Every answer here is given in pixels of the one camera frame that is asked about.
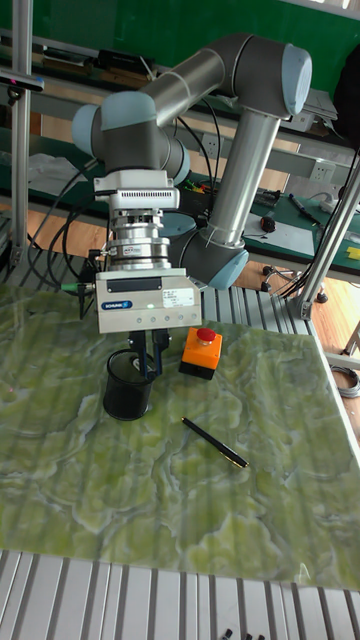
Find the metal bracket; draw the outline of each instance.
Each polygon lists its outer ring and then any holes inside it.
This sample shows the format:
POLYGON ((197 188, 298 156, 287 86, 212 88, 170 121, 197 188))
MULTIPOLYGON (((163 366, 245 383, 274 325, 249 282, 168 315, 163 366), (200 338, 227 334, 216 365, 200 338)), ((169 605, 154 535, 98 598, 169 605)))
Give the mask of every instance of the metal bracket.
POLYGON ((16 267, 21 262, 21 257, 23 254, 22 247, 13 246, 10 253, 10 266, 16 267))
POLYGON ((301 320, 311 320, 312 302, 302 302, 300 305, 301 320))

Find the workbench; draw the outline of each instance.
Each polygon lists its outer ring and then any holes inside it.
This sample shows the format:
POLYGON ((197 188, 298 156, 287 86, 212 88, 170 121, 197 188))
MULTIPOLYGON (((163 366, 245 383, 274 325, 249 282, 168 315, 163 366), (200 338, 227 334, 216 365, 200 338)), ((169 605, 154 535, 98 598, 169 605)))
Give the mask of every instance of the workbench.
MULTIPOLYGON (((0 150, 10 153, 11 152, 11 132, 7 129, 0 128, 0 150)), ((43 138, 41 136, 30 136, 30 155, 37 153, 45 153, 55 157, 67 158, 77 169, 84 166, 89 160, 89 156, 80 151, 75 145, 68 142, 61 142, 59 140, 52 140, 50 138, 43 138)), ((62 198, 61 203, 54 211, 58 215, 67 215, 71 206, 77 202, 79 198, 82 198, 86 194, 90 193, 93 185, 92 179, 95 176, 103 175, 103 169, 99 165, 95 167, 91 172, 87 173, 89 183, 80 182, 77 183, 70 191, 68 191, 62 198)), ((10 167, 6 167, 0 164, 0 199, 2 202, 11 203, 11 171, 10 167)), ((322 224, 326 224, 329 219, 328 214, 322 212, 317 201, 305 200, 299 198, 307 209, 314 217, 316 217, 322 224)), ((29 203, 30 207, 34 210, 46 212, 54 202, 55 197, 49 194, 45 194, 39 191, 29 190, 29 203)), ((208 199, 204 199, 204 206, 208 203, 208 199)), ((191 205, 189 213, 194 213, 201 206, 201 199, 196 205, 191 205)), ((82 215, 79 219, 84 222, 106 226, 107 223, 107 205, 104 203, 92 203, 86 211, 86 214, 82 215)), ((268 209, 263 205, 253 204, 252 211, 259 216, 266 215, 272 209, 268 209)), ((317 240, 317 227, 312 226, 312 222, 305 218, 294 205, 290 202, 289 198, 284 195, 280 198, 278 204, 274 209, 274 220, 283 222, 285 224, 293 225, 294 228, 309 229, 313 233, 314 246, 316 248, 317 240)), ((360 233, 360 215, 355 215, 353 221, 349 227, 350 231, 360 233)), ((260 243, 254 238, 245 238, 246 249, 249 251, 250 260, 255 262, 274 264, 276 266, 284 266, 294 271, 303 271, 305 265, 310 262, 311 257, 304 254, 291 251, 288 249, 276 247, 273 245, 266 246, 265 243, 260 243)), ((346 253, 347 247, 351 243, 344 240, 337 252, 336 258, 331 265, 328 272, 329 277, 336 278, 338 280, 346 280, 348 282, 360 282, 360 263, 348 258, 346 253)))

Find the black cable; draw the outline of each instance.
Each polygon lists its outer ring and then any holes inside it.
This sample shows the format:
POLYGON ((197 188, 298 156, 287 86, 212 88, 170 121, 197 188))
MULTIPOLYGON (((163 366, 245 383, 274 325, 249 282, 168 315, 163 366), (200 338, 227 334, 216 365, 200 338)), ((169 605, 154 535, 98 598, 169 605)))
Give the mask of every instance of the black cable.
POLYGON ((311 260, 310 264, 309 264, 309 265, 308 265, 308 267, 305 269, 305 271, 304 271, 304 272, 303 272, 303 274, 300 276, 300 278, 295 282, 295 284, 291 285, 291 286, 289 287, 289 289, 286 289, 286 290, 281 294, 282 298, 288 298, 289 296, 291 296, 293 293, 296 293, 296 291, 298 291, 299 289, 301 289, 301 288, 306 284, 306 281, 307 281, 307 279, 308 279, 308 276, 309 276, 309 273, 310 273, 311 267, 312 267, 312 266, 313 266, 313 264, 314 264, 314 260, 315 260, 316 256, 318 255, 318 253, 319 253, 319 251, 320 251, 320 248, 322 247, 323 242, 324 242, 324 240, 325 240, 325 237, 326 237, 326 234, 327 234, 327 230, 328 230, 328 228, 329 228, 329 226, 330 226, 330 224, 331 224, 331 221, 333 220, 333 217, 334 217, 335 213, 337 212, 337 210, 338 210, 338 208, 339 208, 339 206, 340 206, 340 203, 341 203, 341 201, 343 200, 344 195, 345 195, 345 193, 346 193, 346 188, 347 188, 347 186, 348 186, 348 184, 349 184, 350 176, 351 176, 351 174, 352 174, 352 171, 353 171, 353 168, 354 168, 354 164, 355 164, 355 160, 356 160, 356 158, 357 158, 357 155, 358 155, 359 151, 360 151, 360 147, 355 151, 354 157, 353 157, 353 159, 352 159, 352 162, 351 162, 351 165, 350 165, 350 167, 349 167, 349 171, 348 171, 348 174, 347 174, 347 177, 346 177, 346 180, 345 180, 345 184, 344 184, 344 188, 343 188, 342 196, 341 196, 341 198, 339 198, 339 200, 337 201, 337 203, 336 203, 336 205, 335 205, 335 208, 334 208, 334 211, 332 212, 331 216, 329 217, 329 219, 328 219, 328 221, 327 221, 327 223, 326 223, 326 225, 325 225, 325 227, 324 227, 324 231, 323 231, 323 234, 322 234, 322 236, 321 236, 321 239, 320 239, 319 245, 318 245, 318 247, 317 247, 317 249, 316 249, 316 251, 315 251, 314 257, 312 258, 312 260, 311 260))
POLYGON ((218 124, 218 121, 217 121, 216 113, 215 113, 213 107, 204 98, 203 98, 203 102, 206 104, 207 108, 211 111, 211 115, 212 115, 213 120, 214 120, 214 125, 215 125, 215 128, 216 128, 216 133, 217 133, 217 137, 218 137, 218 150, 217 150, 217 154, 216 154, 215 176, 214 176, 214 188, 215 188, 216 187, 217 174, 218 174, 218 170, 219 170, 221 136, 220 136, 220 129, 219 129, 219 124, 218 124))
POLYGON ((57 205, 59 204, 60 200, 62 199, 62 197, 65 195, 65 193, 70 189, 70 187, 73 185, 74 182, 76 182, 76 180, 78 179, 78 177, 84 173, 84 171, 88 171, 90 169, 92 169, 95 165, 97 164, 97 160, 93 159, 90 160, 89 162, 87 162, 84 167, 82 169, 80 169, 72 178, 71 180, 69 180, 69 182, 65 185, 65 187, 60 191, 59 195, 57 196, 57 198, 54 200, 53 204, 51 205, 49 211, 47 212, 45 218, 43 219, 43 221, 41 222, 41 224, 39 225, 37 231, 35 232, 34 236, 32 237, 32 240, 29 244, 28 247, 28 251, 27 251, 27 258, 28 258, 28 263, 29 263, 29 267, 31 269, 31 271, 36 275, 37 278, 39 278, 39 280, 41 280, 44 284, 46 284, 48 287, 54 287, 54 284, 52 282, 50 282, 49 280, 46 280, 46 278, 36 269, 35 267, 35 263, 31 258, 31 249, 35 247, 35 240, 38 237, 41 229, 44 227, 44 225, 46 224, 46 222, 48 221, 50 215, 52 214, 52 212, 54 211, 54 209, 57 207, 57 205))
POLYGON ((213 210, 213 206, 214 206, 214 183, 213 183, 213 177, 212 177, 212 173, 211 173, 211 166, 210 166, 210 161, 209 161, 209 156, 206 153, 205 147, 203 145, 203 143, 201 142, 200 138, 196 135, 195 131, 192 130, 191 127, 189 127, 189 125, 182 119, 180 118, 180 116, 178 117, 179 122, 181 122, 181 124, 185 127, 185 129, 192 135, 192 137, 196 140, 196 142, 198 143, 200 149, 202 150, 205 160, 206 160, 206 166, 208 169, 208 173, 209 173, 209 181, 210 181, 210 205, 209 205, 209 209, 210 212, 213 210))
POLYGON ((56 288, 60 289, 61 288, 61 282, 59 282, 59 280, 55 277, 54 272, 52 270, 52 266, 51 266, 51 257, 52 257, 52 253, 53 253, 53 249, 55 246, 56 241, 58 240, 58 238, 60 238, 61 234, 64 233, 66 231, 66 229, 71 225, 72 222, 74 222, 74 220, 76 220, 76 218, 78 218, 83 211, 87 208, 88 204, 84 205, 83 207, 80 207, 80 209, 78 209, 77 211, 74 212, 74 210, 70 211, 67 220, 65 222, 65 224, 63 224, 63 226, 55 233, 48 252, 47 252, 47 267, 48 267, 48 271, 49 271, 49 275, 53 281, 53 285, 55 285, 56 288))
MULTIPOLYGON (((90 194, 87 194, 86 196, 83 196, 82 198, 80 198, 80 199, 77 201, 77 204, 78 204, 79 202, 81 202, 81 200, 85 200, 85 199, 88 199, 88 200, 89 200, 89 203, 87 203, 87 204, 86 204, 86 206, 82 208, 82 211, 84 211, 84 208, 88 207, 88 205, 90 204, 90 202, 94 199, 94 194, 91 194, 91 195, 90 195, 90 194)), ((72 266, 72 264, 71 264, 71 262, 70 262, 70 258, 69 258, 68 252, 67 252, 67 237, 68 237, 69 227, 70 227, 70 224, 71 224, 71 222, 72 222, 72 220, 71 220, 72 215, 73 215, 73 212, 71 211, 71 212, 69 213, 68 217, 67 217, 67 226, 66 226, 66 228, 65 228, 65 231, 64 231, 64 234, 63 234, 63 239, 62 239, 62 250, 63 250, 64 259, 65 259, 65 262, 66 262, 66 265, 67 265, 68 269, 69 269, 69 270, 71 271, 71 273, 75 276, 75 278, 79 278, 79 274, 78 274, 78 273, 75 271, 75 269, 73 268, 73 266, 72 266)))

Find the green marble surface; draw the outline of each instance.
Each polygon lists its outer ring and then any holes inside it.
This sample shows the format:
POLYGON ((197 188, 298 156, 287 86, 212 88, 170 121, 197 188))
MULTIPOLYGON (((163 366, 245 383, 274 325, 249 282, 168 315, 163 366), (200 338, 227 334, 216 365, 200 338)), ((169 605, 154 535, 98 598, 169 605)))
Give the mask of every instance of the green marble surface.
POLYGON ((126 336, 65 294, 3 286, 0 303, 1 548, 360 588, 360 472, 313 338, 211 323, 205 382, 178 373, 173 330, 148 413, 124 423, 102 398, 126 336))

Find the cable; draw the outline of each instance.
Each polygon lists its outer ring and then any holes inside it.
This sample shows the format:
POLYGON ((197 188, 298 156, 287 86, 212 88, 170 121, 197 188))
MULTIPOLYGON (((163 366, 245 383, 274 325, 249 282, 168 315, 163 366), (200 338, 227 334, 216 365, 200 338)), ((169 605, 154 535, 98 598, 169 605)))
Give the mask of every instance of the cable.
POLYGON ((345 376, 349 376, 354 383, 352 387, 347 387, 345 389, 338 387, 338 391, 342 398, 357 398, 360 395, 360 378, 356 371, 348 369, 347 367, 337 367, 336 365, 331 365, 330 369, 331 371, 339 371, 345 376))
POLYGON ((209 209, 210 212, 213 210, 213 206, 214 206, 214 183, 213 183, 213 177, 212 177, 212 173, 211 173, 211 166, 210 166, 210 161, 209 161, 209 156, 206 153, 205 147, 203 145, 203 143, 201 142, 200 138, 196 135, 195 131, 192 130, 191 127, 189 127, 189 125, 182 119, 180 118, 180 116, 178 117, 179 122, 181 122, 181 124, 185 127, 185 129, 193 136, 193 138, 196 140, 196 142, 198 143, 198 145, 200 146, 200 149, 202 150, 205 160, 206 160, 206 166, 208 169, 208 173, 209 173, 209 181, 210 181, 210 205, 209 205, 209 209))
POLYGON ((29 267, 31 269, 31 271, 37 276, 37 278, 39 278, 39 280, 42 280, 42 282, 44 284, 46 284, 49 287, 53 287, 54 284, 52 282, 49 282, 48 280, 46 280, 46 278, 44 278, 44 276, 35 268, 35 263, 31 258, 31 249, 35 247, 35 240, 38 237, 41 229, 44 227, 44 225, 46 224, 46 222, 48 221, 49 217, 51 216, 52 212, 54 211, 54 209, 57 207, 57 205, 59 204, 60 200, 62 199, 62 197, 65 195, 65 193, 70 189, 70 187, 74 184, 74 182, 76 182, 76 180, 78 179, 78 177, 84 172, 84 171, 89 171, 90 169, 93 169, 96 165, 97 165, 97 160, 96 159, 92 159, 89 160, 89 162, 87 162, 84 167, 82 169, 80 169, 72 178, 71 180, 69 180, 69 182, 65 185, 65 187, 60 191, 59 195, 56 197, 56 199, 54 200, 53 204, 51 205, 49 211, 47 212, 45 218, 43 219, 43 221, 41 222, 41 224, 39 225, 37 231, 35 232, 34 236, 32 237, 32 240, 30 241, 29 247, 28 247, 28 251, 27 251, 27 258, 28 258, 28 263, 29 263, 29 267))
POLYGON ((219 124, 218 124, 218 121, 217 121, 216 113, 215 113, 213 107, 204 98, 203 98, 203 102, 206 104, 207 108, 211 111, 211 115, 212 115, 213 120, 214 120, 214 125, 215 125, 215 128, 216 128, 216 133, 217 133, 217 137, 218 137, 218 150, 217 150, 217 155, 216 155, 215 176, 214 176, 214 188, 215 188, 216 187, 218 169, 219 169, 221 136, 220 136, 220 129, 219 129, 219 124))
MULTIPOLYGON (((110 234, 110 213, 108 215, 108 219, 107 219, 107 223, 106 223, 106 249, 107 249, 107 245, 109 242, 109 234, 110 234)), ((106 267, 107 267, 107 256, 108 254, 105 254, 105 260, 104 260, 104 271, 106 271, 106 267)))
MULTIPOLYGON (((94 199, 94 195, 93 195, 93 194, 87 194, 86 196, 83 196, 82 198, 80 198, 80 199, 77 201, 77 204, 78 204, 79 202, 81 202, 81 200, 85 200, 85 199, 90 199, 90 201, 89 201, 89 203, 88 203, 88 204, 90 204, 91 200, 93 200, 93 199, 94 199)), ((66 264, 67 264, 68 269, 69 269, 69 270, 71 271, 71 273, 75 276, 75 278, 79 278, 79 274, 78 274, 78 273, 76 273, 75 269, 74 269, 74 268, 72 267, 72 265, 71 265, 71 262, 70 262, 70 259, 69 259, 69 256, 68 256, 68 252, 67 252, 67 245, 66 245, 66 243, 67 243, 67 236, 68 236, 69 227, 70 227, 70 224, 71 224, 71 222, 72 222, 72 220, 71 220, 71 216, 72 216, 72 212, 70 212, 70 213, 69 213, 69 215, 68 215, 68 217, 67 217, 67 226, 66 226, 66 228, 65 228, 65 230, 64 230, 63 239, 62 239, 62 250, 63 250, 64 259, 65 259, 65 262, 66 262, 66 264)))
MULTIPOLYGON (((83 196, 82 198, 80 198, 80 200, 78 200, 78 202, 80 202, 81 200, 84 200, 85 197, 87 199, 89 199, 89 197, 90 197, 91 200, 92 200, 94 198, 94 194, 91 194, 91 196, 89 194, 87 194, 87 196, 83 196)), ((83 211, 87 208, 87 206, 88 206, 88 203, 86 205, 84 205, 83 207, 81 207, 80 209, 78 209, 77 211, 75 211, 75 212, 74 212, 74 210, 70 211, 65 224, 63 224, 63 226, 55 233, 55 235, 54 235, 54 237, 53 237, 53 239, 52 239, 52 241, 50 243, 50 246, 49 246, 49 249, 48 249, 48 252, 47 252, 47 268, 48 268, 48 271, 49 271, 49 275, 50 275, 50 277, 51 277, 51 279, 52 279, 52 281, 54 283, 52 286, 55 285, 55 287, 58 288, 58 289, 61 288, 61 282, 59 282, 59 280, 55 277, 54 272, 52 270, 52 266, 51 266, 51 257, 52 257, 52 253, 53 253, 53 249, 54 249, 55 243, 58 240, 58 238, 60 238, 61 234, 64 233, 67 230, 67 228, 71 225, 71 223, 74 222, 74 220, 76 220, 76 218, 78 218, 83 213, 83 211)), ((72 273, 75 274, 75 277, 78 278, 79 276, 71 268, 69 258, 68 258, 68 261, 67 261, 66 264, 70 267, 72 273)))
POLYGON ((349 171, 348 171, 348 174, 347 174, 346 180, 345 180, 345 184, 344 184, 344 188, 343 188, 342 196, 341 196, 341 198, 339 198, 339 200, 337 201, 337 203, 336 203, 336 205, 335 205, 335 209, 334 209, 334 211, 333 211, 333 212, 332 212, 332 214, 329 216, 329 219, 328 219, 328 221, 327 221, 327 223, 326 223, 326 225, 325 225, 325 227, 324 227, 323 234, 322 234, 322 236, 321 236, 321 239, 320 239, 319 245, 318 245, 318 247, 317 247, 317 249, 316 249, 316 251, 315 251, 315 254, 314 254, 313 259, 311 260, 311 262, 310 262, 310 264, 308 265, 308 267, 305 269, 305 271, 304 271, 304 273, 302 274, 302 276, 300 276, 300 278, 298 279, 298 281, 297 281, 297 282, 295 282, 295 284, 293 284, 292 286, 290 286, 290 287, 289 287, 289 289, 286 289, 286 290, 281 294, 283 298, 288 298, 289 296, 291 296, 293 293, 295 293, 295 292, 296 292, 296 291, 298 291, 299 289, 302 289, 302 287, 306 284, 306 281, 307 281, 307 279, 308 279, 308 276, 309 276, 309 273, 310 273, 311 267, 312 267, 312 265, 314 264, 314 260, 315 260, 315 258, 317 257, 317 255, 319 254, 320 248, 321 248, 321 247, 322 247, 322 245, 323 245, 324 239, 325 239, 326 234, 327 234, 327 230, 328 230, 328 228, 329 228, 329 226, 330 226, 330 224, 331 224, 331 221, 332 221, 332 219, 333 219, 333 217, 334 217, 335 213, 337 212, 337 210, 338 210, 338 208, 339 208, 339 206, 340 206, 340 202, 342 202, 342 200, 343 200, 344 194, 346 193, 346 188, 347 188, 347 186, 348 186, 348 184, 349 184, 350 176, 351 176, 351 174, 352 174, 352 171, 353 171, 353 168, 354 168, 354 165, 355 165, 355 160, 356 160, 356 158, 357 158, 357 155, 358 155, 359 151, 360 151, 360 147, 355 151, 354 157, 353 157, 353 159, 352 159, 352 162, 351 162, 351 165, 350 165, 350 168, 349 168, 349 171))

